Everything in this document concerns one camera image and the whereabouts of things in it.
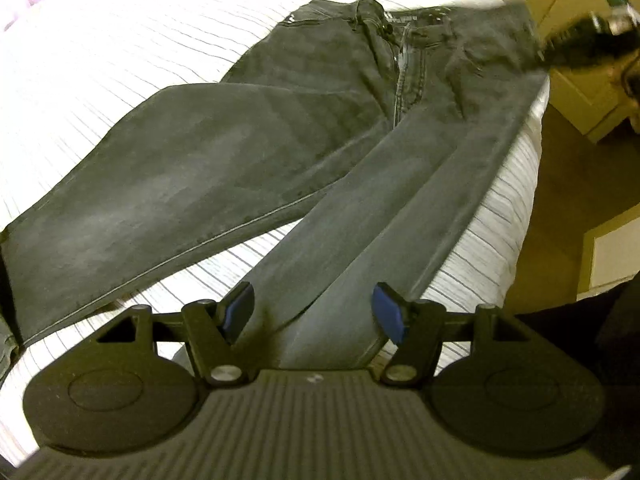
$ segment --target black garment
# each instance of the black garment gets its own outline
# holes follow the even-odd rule
[[[315,0],[221,83],[170,87],[136,107],[12,222],[2,312],[29,344],[324,196],[251,273],[244,344],[264,357],[257,340],[293,338],[287,323],[331,301],[297,333],[321,332],[297,343],[317,343],[341,316],[341,359],[361,364],[379,343],[369,281],[424,290],[542,86],[537,49],[524,5],[450,20],[424,10],[393,25],[373,0]],[[337,312],[336,297],[349,307]]]
[[[637,463],[640,478],[640,274],[576,303],[516,317],[593,371],[605,415],[587,448],[610,467]]]

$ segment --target pant leg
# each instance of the pant leg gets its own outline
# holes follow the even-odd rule
[[[222,83],[159,91],[15,219],[0,303],[18,340],[311,209],[391,128],[393,55],[358,12],[315,0]]]
[[[236,345],[283,368],[365,365],[385,341],[370,295],[417,299],[460,238],[545,80],[524,6],[461,10],[403,35],[399,123],[249,272]]]

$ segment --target mattress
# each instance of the mattress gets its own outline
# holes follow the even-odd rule
[[[309,0],[44,0],[0,33],[0,230],[67,174],[124,114],[161,88],[216,82],[252,44]],[[354,0],[334,0],[352,2]],[[378,0],[386,10],[491,6],[500,0]],[[423,297],[454,312],[502,305],[513,282],[540,160],[543,89],[472,222]],[[121,298],[29,346],[0,389],[0,453],[36,448],[22,413],[28,381],[122,309],[174,312],[218,300],[295,225],[263,234]],[[179,344],[159,345],[170,358]],[[391,343],[375,359],[393,353]],[[440,367],[468,353],[447,344]]]

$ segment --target bed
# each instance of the bed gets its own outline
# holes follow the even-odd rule
[[[161,88],[216,82],[252,44],[309,0],[42,0],[0,32],[0,230],[68,173],[125,113]],[[351,2],[354,0],[334,0]],[[386,10],[500,0],[378,0]],[[471,224],[423,297],[454,312],[502,305],[536,188],[543,89]],[[37,446],[22,414],[28,381],[122,309],[174,312],[222,298],[295,222],[216,254],[29,346],[0,389],[0,453]],[[179,344],[159,345],[171,358]],[[389,343],[374,359],[393,353]],[[440,368],[468,353],[447,344]]]

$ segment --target cabinet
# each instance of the cabinet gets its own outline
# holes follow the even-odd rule
[[[640,0],[629,0],[640,8]],[[606,0],[527,0],[541,37],[565,27],[569,22],[595,12],[610,13]],[[609,133],[631,110],[619,104],[610,86],[608,67],[587,72],[552,70],[551,104],[583,135],[598,141]]]

